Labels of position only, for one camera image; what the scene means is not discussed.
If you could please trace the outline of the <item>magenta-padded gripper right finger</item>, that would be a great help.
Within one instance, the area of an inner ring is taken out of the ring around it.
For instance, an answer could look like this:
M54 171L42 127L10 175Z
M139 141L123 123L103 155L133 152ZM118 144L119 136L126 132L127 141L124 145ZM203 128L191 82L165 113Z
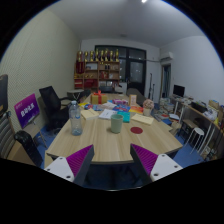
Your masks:
M144 185L164 178L182 169L166 154L155 154L141 146L131 144L130 154Z

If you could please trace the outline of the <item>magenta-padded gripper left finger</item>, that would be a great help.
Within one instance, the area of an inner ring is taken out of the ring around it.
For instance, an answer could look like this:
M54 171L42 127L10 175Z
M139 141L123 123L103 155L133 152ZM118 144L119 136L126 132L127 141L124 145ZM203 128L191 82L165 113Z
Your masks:
M58 157L45 171L82 186L94 156L94 145L89 145L68 157Z

